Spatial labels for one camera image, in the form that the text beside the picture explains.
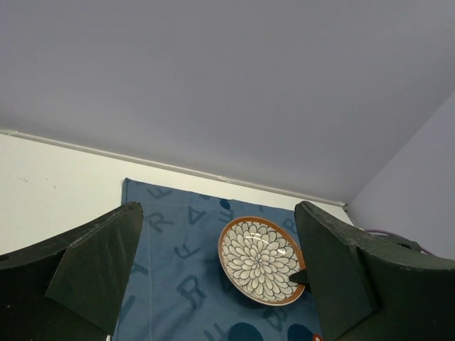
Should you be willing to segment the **aluminium table edge rail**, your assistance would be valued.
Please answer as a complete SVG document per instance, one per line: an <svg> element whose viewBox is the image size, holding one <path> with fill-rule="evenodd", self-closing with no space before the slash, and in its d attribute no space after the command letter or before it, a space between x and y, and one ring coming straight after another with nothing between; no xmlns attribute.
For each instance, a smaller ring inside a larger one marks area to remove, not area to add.
<svg viewBox="0 0 455 341"><path fill-rule="evenodd" d="M97 148L90 148L87 146L81 146L78 144L72 144L72 143L59 141L59 140L55 140L55 139L48 139L48 138L45 138L42 136L26 134L26 133L23 133L20 131L16 131L13 129L7 129L4 127L1 127L1 134L5 135L5 136L16 137L19 139L26 139L26 140L37 142L37 143L48 144L48 145L57 146L57 147L61 147L61 148L67 148L67 149L71 149L71 150L75 150L75 151L81 151L84 153L90 153L90 154L97 155L97 156L103 156L103 157L113 158L113 159L117 159L117 160L121 160L121 161L136 163L136 164L140 164L143 166L154 167L154 168L158 168L158 169L165 170L165 171L173 171L176 173L192 175L192 176L204 178L207 180L215 180L215 181L218 181L221 183L239 185L239 186L242 186L245 188L267 191L269 193L274 193L274 194L278 194L278 195L300 197L301 199L305 199L305 200L319 202L319 203L323 203L323 204L327 204L327 205L334 205L337 207L342 207L343 209L346 208L346 204L344 202L340 202L340 201L327 200L327 199L315 197L312 195L305 195L305 194L299 193L299 192L293 192L290 190L282 190L279 188L274 188L274 187L270 187L270 186L266 186L266 185L260 185L258 183L251 183L251 182L247 182L247 181L243 181L243 180L229 178L229 177L225 177L223 175L206 173L206 172L199 171L199 170L193 170L190 168L184 168L184 167L175 166L175 165L171 165L171 164L167 164L167 163L160 163L157 161L152 161L152 160L148 160L148 159L144 159L144 158L137 158L137 157L133 157L133 156L124 155L121 153L114 153L111 151L104 151L104 150L97 149Z"/></svg>

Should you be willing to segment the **blue letter-print cloth placemat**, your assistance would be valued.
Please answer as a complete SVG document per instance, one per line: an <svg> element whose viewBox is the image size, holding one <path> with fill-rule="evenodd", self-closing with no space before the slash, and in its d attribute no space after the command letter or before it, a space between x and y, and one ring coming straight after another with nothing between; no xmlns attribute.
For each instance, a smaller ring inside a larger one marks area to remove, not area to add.
<svg viewBox="0 0 455 341"><path fill-rule="evenodd" d="M290 210L126 179L122 202L144 223L115 340L320 340L310 293L284 307L250 300L225 275L218 238L238 217L269 220L296 235Z"/></svg>

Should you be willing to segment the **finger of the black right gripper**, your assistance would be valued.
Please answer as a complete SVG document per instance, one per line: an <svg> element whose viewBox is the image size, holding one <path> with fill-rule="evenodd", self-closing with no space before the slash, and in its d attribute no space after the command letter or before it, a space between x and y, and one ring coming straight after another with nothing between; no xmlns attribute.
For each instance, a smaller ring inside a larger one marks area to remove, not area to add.
<svg viewBox="0 0 455 341"><path fill-rule="evenodd" d="M309 285L309 279L306 269L302 269L297 271L296 273L292 274L289 277L289 280L293 283L297 283L299 285Z"/></svg>

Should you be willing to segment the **floral plate with brown rim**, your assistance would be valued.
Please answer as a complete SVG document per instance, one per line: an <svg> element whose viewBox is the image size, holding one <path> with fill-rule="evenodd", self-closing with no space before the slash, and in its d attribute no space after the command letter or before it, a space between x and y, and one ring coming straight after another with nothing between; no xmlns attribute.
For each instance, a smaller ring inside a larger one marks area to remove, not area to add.
<svg viewBox="0 0 455 341"><path fill-rule="evenodd" d="M297 301L306 286L290 276L306 268L299 245L281 227L259 217L229 222L218 240L226 276L242 294L268 306Z"/></svg>

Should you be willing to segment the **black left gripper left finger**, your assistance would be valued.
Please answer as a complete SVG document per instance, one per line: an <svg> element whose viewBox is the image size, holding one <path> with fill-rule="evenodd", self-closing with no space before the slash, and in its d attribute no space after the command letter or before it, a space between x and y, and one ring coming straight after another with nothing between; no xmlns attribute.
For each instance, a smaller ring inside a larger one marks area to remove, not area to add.
<svg viewBox="0 0 455 341"><path fill-rule="evenodd" d="M1 255L2 340L106 340L122 307L144 211L128 202Z"/></svg>

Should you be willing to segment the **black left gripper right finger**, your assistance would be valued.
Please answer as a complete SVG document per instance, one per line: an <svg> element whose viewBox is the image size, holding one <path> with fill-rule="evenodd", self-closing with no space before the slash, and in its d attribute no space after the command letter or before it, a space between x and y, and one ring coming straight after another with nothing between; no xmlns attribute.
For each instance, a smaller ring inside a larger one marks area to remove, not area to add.
<svg viewBox="0 0 455 341"><path fill-rule="evenodd" d="M311 202L294 218L325 340L453 340L454 262Z"/></svg>

